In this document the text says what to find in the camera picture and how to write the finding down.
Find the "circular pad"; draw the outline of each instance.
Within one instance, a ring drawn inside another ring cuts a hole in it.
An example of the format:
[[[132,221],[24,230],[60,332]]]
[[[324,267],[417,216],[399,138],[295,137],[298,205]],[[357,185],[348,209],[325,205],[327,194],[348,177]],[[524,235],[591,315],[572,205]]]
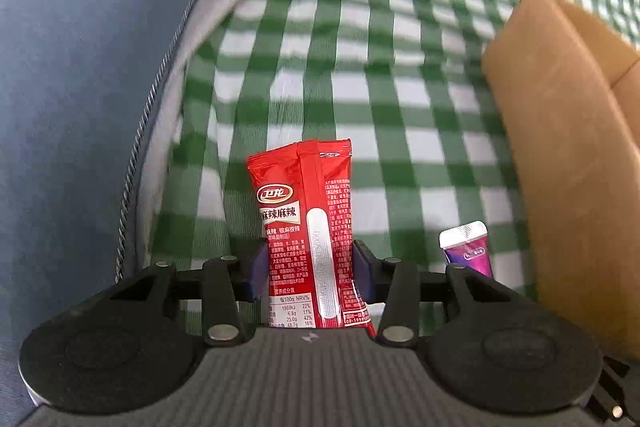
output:
[[[602,369],[591,335],[535,304],[483,303],[430,339],[429,367],[459,399],[542,414],[588,399]]]
[[[33,394],[57,409],[110,414],[167,396],[186,379],[193,339],[144,302],[105,301],[34,330],[20,350]]]

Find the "small purple packet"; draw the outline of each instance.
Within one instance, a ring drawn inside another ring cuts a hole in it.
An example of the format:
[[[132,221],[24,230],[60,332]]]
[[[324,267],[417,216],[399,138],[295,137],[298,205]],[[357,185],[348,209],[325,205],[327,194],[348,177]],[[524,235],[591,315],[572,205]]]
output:
[[[482,221],[440,232],[440,247],[448,263],[458,263],[494,278],[489,259],[488,233]]]

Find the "blue couch cushion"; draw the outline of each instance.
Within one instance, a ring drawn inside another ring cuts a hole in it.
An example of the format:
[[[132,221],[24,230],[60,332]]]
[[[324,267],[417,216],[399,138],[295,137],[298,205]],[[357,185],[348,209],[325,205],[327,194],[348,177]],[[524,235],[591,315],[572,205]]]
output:
[[[187,2],[0,0],[0,425],[30,407],[24,337],[113,283],[135,131]]]

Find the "metal bolt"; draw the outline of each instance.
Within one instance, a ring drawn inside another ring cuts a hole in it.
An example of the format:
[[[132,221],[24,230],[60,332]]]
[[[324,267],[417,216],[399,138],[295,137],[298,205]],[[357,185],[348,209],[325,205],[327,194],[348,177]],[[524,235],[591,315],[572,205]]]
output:
[[[414,332],[406,326],[389,326],[382,331],[382,336],[389,342],[405,343],[414,337]]]
[[[216,324],[207,330],[212,341],[232,341],[240,334],[240,330],[231,324]]]

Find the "brown cardboard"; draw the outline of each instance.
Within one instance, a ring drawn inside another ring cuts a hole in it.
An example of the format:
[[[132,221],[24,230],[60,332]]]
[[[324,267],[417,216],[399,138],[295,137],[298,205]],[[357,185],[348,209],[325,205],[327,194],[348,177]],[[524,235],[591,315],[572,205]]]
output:
[[[527,210],[539,301],[636,357],[639,58],[564,0],[521,0],[482,56]]]

